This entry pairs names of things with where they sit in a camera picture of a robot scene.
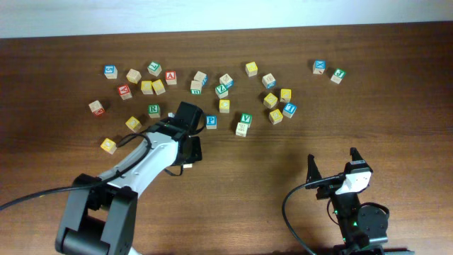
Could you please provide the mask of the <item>yellow C block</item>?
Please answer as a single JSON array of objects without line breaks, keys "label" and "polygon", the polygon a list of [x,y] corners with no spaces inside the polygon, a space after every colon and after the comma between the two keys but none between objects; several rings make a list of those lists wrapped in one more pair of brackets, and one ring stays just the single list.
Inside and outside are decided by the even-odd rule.
[{"label": "yellow C block", "polygon": [[220,113],[229,113],[230,112],[230,100],[229,99],[220,99],[219,100],[219,112]]}]

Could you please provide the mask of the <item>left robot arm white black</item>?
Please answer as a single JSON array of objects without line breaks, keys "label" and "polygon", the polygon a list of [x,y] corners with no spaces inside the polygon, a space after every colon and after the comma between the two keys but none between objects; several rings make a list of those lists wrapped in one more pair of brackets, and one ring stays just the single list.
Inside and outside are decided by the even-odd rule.
[{"label": "left robot arm white black", "polygon": [[201,108],[180,103],[176,114],[138,133],[142,142],[98,176],[81,174],[69,192],[55,249],[61,254],[136,254],[133,248],[138,199],[170,166],[202,159]]}]

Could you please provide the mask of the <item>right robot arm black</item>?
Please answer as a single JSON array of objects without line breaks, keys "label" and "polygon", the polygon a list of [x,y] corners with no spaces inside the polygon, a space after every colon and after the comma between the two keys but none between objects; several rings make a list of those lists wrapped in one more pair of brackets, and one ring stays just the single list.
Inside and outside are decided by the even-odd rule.
[{"label": "right robot arm black", "polygon": [[343,237],[344,244],[334,247],[336,254],[384,254],[382,244],[386,234],[389,209],[377,203],[361,203],[358,194],[369,187],[373,170],[354,147],[351,160],[344,171],[323,178],[314,161],[308,156],[306,184],[316,190],[318,200],[328,199]]}]

